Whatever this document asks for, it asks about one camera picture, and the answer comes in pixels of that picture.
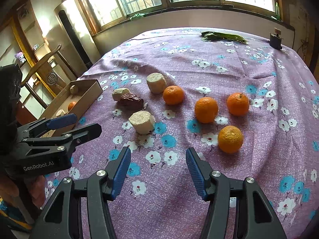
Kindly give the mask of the person's left hand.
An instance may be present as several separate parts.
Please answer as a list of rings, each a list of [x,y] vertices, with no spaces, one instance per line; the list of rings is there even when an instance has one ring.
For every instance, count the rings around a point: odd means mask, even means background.
[[[1,198],[8,204],[17,207],[15,198],[22,195],[31,196],[33,204],[40,208],[45,200],[45,183],[46,179],[44,176],[38,176],[33,181],[25,184],[22,182],[14,182],[6,174],[1,172]]]

